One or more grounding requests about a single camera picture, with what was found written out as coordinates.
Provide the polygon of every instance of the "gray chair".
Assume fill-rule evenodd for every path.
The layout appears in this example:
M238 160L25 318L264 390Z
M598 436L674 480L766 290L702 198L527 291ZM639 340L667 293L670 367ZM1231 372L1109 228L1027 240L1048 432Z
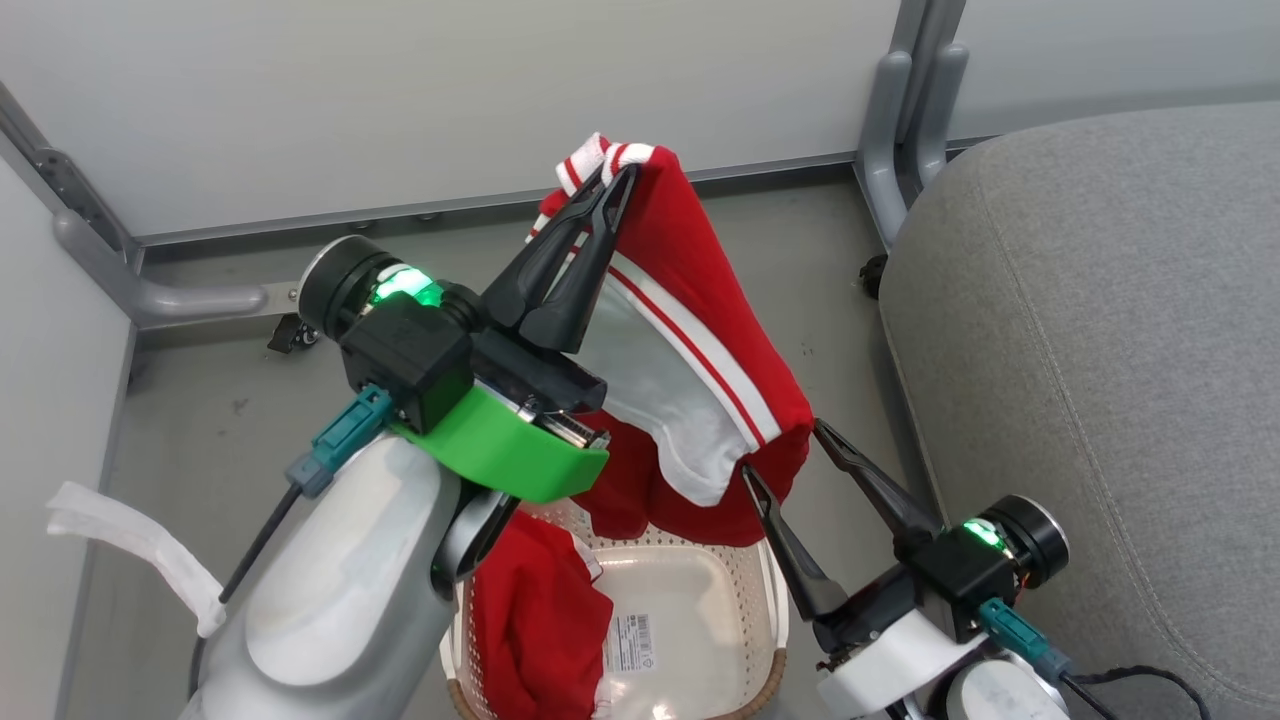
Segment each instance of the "gray chair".
M1021 493L1070 536L1025 607L1078 669L1156 665L1217 720L1280 717L1280 104L964 152L911 209L881 310L943 512ZM1196 717L1160 679L1097 694Z

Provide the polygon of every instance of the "black cable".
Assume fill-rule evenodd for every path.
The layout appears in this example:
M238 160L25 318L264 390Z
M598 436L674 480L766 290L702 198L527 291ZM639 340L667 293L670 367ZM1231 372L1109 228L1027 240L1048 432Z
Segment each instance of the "black cable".
M257 537L253 538L253 543L248 546L244 551L244 556L241 557L239 565L236 566L236 571L232 573L232 579L227 580L227 585L223 587L221 594L218 596L218 602L227 605L232 594L236 593L236 588L244 582L244 575L248 574L250 568L257 561L257 556L262 555L262 548L266 547L268 541L275 534L275 530L284 521L284 516L289 514L289 509L297 502L298 497L302 496L302 486L291 484L289 489L285 491L284 497L280 502L275 505L275 510L271 511L271 516L266 519L262 529L257 532ZM187 700L191 700L196 691L200 688L200 662L205 656L205 638L196 638L196 647L191 650L191 667L187 670Z
M888 720L909 720L911 716L906 712L906 703L897 701L893 705L884 708L884 715L888 715Z
M1102 705L1101 700L1093 697L1093 693L1091 693L1089 691L1084 689L1084 685L1082 685L1080 683L1078 683L1074 675L1068 675L1068 674L1064 673L1062 674L1062 684L1066 685L1068 688L1071 688L1071 691L1075 694L1080 696L1080 700L1083 700L1084 702L1089 703L1089 707L1092 707L1093 710L1096 710L1098 712L1098 715L1102 716L1102 720L1119 720L1119 717L1116 717L1115 712L1111 712L1110 707L1107 707L1106 705Z
M1196 688L1190 687L1190 684L1187 680L1179 678L1178 674L1171 673L1169 670L1161 670L1160 667L1152 667L1151 665L1134 665L1132 667L1116 667L1114 670L1107 670L1106 673L1101 673L1098 675L1071 675L1070 678L1071 680L1079 683L1080 685L1102 685L1106 683L1114 683L1116 680L1123 680L1125 678L1135 678L1139 675L1152 675L1155 678L1164 678L1170 683L1174 683L1175 685L1181 688L1184 693L1187 693L1187 697L1192 698L1192 702L1196 703L1196 710L1199 711L1201 720L1212 720L1212 716L1208 712L1208 706L1204 705L1204 698L1201 697L1201 694L1196 692ZM1062 678L1064 683L1066 683L1066 680L1068 678Z

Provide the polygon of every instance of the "barcode label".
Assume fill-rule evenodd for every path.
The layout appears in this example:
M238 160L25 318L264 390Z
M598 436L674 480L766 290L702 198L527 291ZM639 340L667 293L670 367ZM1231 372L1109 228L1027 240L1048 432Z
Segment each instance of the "barcode label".
M658 666L649 615L614 618L605 646L611 673L648 673Z

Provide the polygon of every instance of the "white wall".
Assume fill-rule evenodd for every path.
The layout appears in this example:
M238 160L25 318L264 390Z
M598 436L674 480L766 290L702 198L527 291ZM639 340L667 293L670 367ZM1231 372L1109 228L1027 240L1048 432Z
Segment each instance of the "white wall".
M969 0L948 136L1280 99L1276 0Z
M0 136L12 155L13 146ZM29 165L20 167L33 174ZM45 534L64 480L96 488L129 322L54 241L0 158L0 717L52 719L84 542Z
M0 0L0 78L134 236L847 152L899 0Z

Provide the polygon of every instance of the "gray metal bracket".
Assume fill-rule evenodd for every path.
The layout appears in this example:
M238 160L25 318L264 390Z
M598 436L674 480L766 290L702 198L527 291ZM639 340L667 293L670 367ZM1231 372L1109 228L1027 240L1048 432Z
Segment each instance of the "gray metal bracket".
M52 213L54 238L138 329L296 311L296 283L178 288L143 279L142 247L72 159L49 146L4 85L0 85L0 132L4 160L14 168L26 160L36 170L19 174Z
M876 64L858 159L854 160L858 183L886 249L893 245L897 229L906 219L906 200L897 184L893 132L910 77L911 55L905 50L890 53Z
M955 42L965 0L929 0L916 44L916 94L908 97L899 141L908 173L924 190L947 163L947 126L960 94L969 49Z
M946 133L969 61L954 42L965 0L902 0L890 51L876 65L854 169L876 229L891 249L906 219L897 158L923 188L946 164Z
M36 168L40 178L52 188L63 205L84 218L111 250L124 256L125 263L134 269L141 268L142 251L133 241L133 236L111 213L70 156L50 146L4 83L0 83L0 132L8 136L22 156Z
M120 261L84 218L68 209L54 214L54 237L140 329L283 314L296 306L294 283L178 288L143 279Z

